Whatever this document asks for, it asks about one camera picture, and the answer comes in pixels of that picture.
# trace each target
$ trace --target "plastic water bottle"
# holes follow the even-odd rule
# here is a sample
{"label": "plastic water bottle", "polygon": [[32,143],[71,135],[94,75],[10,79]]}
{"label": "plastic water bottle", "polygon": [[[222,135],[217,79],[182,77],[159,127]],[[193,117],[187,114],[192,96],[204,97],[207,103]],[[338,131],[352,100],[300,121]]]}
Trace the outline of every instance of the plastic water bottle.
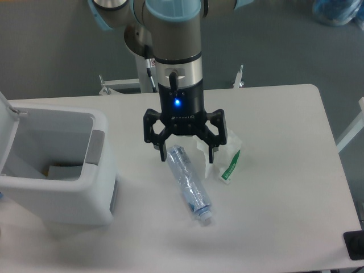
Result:
{"label": "plastic water bottle", "polygon": [[360,6],[355,22],[362,30],[364,30],[364,3]]}
{"label": "plastic water bottle", "polygon": [[363,0],[315,0],[312,12],[317,20],[330,26],[342,26],[357,14]]}
{"label": "plastic water bottle", "polygon": [[211,218],[210,198],[183,147],[169,148],[167,162],[193,214],[202,221]]}

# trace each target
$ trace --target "white table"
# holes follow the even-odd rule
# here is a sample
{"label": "white table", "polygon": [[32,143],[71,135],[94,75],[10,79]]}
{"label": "white table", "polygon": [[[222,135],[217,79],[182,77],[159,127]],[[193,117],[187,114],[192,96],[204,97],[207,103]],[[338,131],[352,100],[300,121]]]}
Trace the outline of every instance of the white table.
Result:
{"label": "white table", "polygon": [[[238,181],[205,181],[213,222],[201,226],[142,117],[157,94],[28,100],[101,109],[122,175],[108,227],[51,224],[0,201],[0,271],[294,272],[358,267],[342,234],[360,225],[318,90],[312,85],[209,90],[207,111],[225,109],[244,141]],[[182,143],[203,173],[192,138]]]}

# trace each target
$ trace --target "blue led light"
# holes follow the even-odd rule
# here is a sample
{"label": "blue led light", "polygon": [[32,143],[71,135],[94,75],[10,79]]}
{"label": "blue led light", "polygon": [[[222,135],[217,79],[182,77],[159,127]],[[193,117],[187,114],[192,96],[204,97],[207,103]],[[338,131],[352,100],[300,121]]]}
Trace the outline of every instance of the blue led light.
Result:
{"label": "blue led light", "polygon": [[175,106],[179,107],[181,105],[181,101],[178,99],[175,99]]}

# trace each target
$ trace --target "green label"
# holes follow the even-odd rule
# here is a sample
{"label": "green label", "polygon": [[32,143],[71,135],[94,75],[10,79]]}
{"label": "green label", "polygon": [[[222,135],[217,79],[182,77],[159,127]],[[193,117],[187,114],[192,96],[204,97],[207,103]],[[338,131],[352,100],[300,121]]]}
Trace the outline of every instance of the green label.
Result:
{"label": "green label", "polygon": [[224,174],[221,176],[224,180],[229,179],[230,175],[233,173],[235,166],[237,165],[239,156],[240,156],[240,150],[234,155],[233,160],[231,161],[229,167],[226,169]]}

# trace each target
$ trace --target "bottle cap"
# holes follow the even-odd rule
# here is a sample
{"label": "bottle cap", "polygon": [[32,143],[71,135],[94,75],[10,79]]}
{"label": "bottle cap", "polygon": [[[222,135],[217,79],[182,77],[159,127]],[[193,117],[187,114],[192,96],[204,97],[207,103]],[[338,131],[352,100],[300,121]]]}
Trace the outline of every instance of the bottle cap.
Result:
{"label": "bottle cap", "polygon": [[212,213],[211,213],[211,211],[207,210],[205,212],[202,212],[199,216],[200,216],[200,220],[206,221],[207,219],[211,218]]}

